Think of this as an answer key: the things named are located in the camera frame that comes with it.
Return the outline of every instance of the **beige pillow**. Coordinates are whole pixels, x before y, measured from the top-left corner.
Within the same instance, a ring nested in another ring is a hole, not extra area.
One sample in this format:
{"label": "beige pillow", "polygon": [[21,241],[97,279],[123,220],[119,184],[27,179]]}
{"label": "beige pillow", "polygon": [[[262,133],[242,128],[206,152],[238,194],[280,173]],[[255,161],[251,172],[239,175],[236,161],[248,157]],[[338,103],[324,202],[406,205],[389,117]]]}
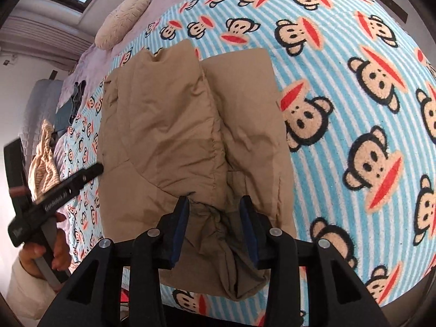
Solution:
{"label": "beige pillow", "polygon": [[133,28],[149,4],[150,0],[124,0],[106,17],[95,36],[95,45],[102,50],[112,49]]}

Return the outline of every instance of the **beige striped cloth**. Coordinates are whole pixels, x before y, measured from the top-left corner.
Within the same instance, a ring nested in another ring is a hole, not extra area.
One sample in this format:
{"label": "beige striped cloth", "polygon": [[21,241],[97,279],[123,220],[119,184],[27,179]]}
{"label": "beige striped cloth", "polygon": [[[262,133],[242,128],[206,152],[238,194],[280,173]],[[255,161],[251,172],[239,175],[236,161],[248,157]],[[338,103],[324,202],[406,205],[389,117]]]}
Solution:
{"label": "beige striped cloth", "polygon": [[60,183],[53,151],[50,148],[50,139],[55,129],[46,119],[42,122],[41,129],[41,141],[36,147],[36,155],[30,164],[28,178],[34,200]]}

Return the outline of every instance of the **human hand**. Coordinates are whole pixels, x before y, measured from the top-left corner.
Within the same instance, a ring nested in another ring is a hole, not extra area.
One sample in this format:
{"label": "human hand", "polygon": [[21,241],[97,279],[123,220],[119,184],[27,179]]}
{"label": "human hand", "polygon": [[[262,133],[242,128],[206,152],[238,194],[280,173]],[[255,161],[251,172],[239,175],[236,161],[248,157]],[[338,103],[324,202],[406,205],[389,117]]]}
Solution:
{"label": "human hand", "polygon": [[[10,188],[9,195],[11,198],[15,196],[22,196],[29,192],[26,187],[16,187]],[[56,221],[63,222],[66,220],[65,215],[61,213],[56,213]],[[31,276],[36,278],[44,279],[41,271],[35,263],[35,259],[40,258],[45,253],[46,249],[44,246],[40,246],[34,242],[27,242],[24,244],[21,251],[18,253],[18,258],[24,270]],[[67,270],[71,264],[70,248],[67,244],[65,237],[65,231],[63,229],[57,229],[56,242],[53,249],[54,259],[52,261],[53,270]]]}

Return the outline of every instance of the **bed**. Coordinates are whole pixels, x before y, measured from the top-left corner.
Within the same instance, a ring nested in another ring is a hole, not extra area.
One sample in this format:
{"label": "bed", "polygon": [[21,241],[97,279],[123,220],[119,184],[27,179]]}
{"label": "bed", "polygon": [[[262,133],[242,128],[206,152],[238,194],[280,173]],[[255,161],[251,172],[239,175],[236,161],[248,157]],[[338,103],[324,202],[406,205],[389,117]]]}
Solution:
{"label": "bed", "polygon": [[[244,33],[236,31],[238,22],[249,25]],[[436,72],[374,0],[152,0],[120,44],[107,52],[92,46],[64,82],[59,105],[74,82],[86,80],[87,89],[59,145],[61,179],[96,161],[107,75],[143,48],[155,53],[186,38],[199,59],[265,48],[280,89],[306,87],[305,101],[326,100],[327,106],[317,108],[320,123],[313,134],[297,136],[288,124],[298,239],[336,236],[343,256],[381,306],[430,272],[436,265],[430,109]],[[66,209],[77,264],[104,237],[98,180]],[[304,271],[301,281],[304,324]],[[163,303],[179,307],[173,290],[161,285]],[[251,325],[262,325],[267,295],[268,287],[242,302],[192,293],[202,302],[195,312]]]}

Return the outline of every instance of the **gray fabric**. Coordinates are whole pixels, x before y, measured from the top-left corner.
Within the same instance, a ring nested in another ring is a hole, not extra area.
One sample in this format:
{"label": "gray fabric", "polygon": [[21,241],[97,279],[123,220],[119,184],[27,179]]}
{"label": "gray fabric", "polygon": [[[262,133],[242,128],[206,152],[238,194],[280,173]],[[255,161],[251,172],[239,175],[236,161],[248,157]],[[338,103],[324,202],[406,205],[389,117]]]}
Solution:
{"label": "gray fabric", "polygon": [[42,121],[47,119],[51,124],[55,121],[62,84],[61,80],[39,80],[30,94],[20,134],[26,160],[26,174],[41,138]]}

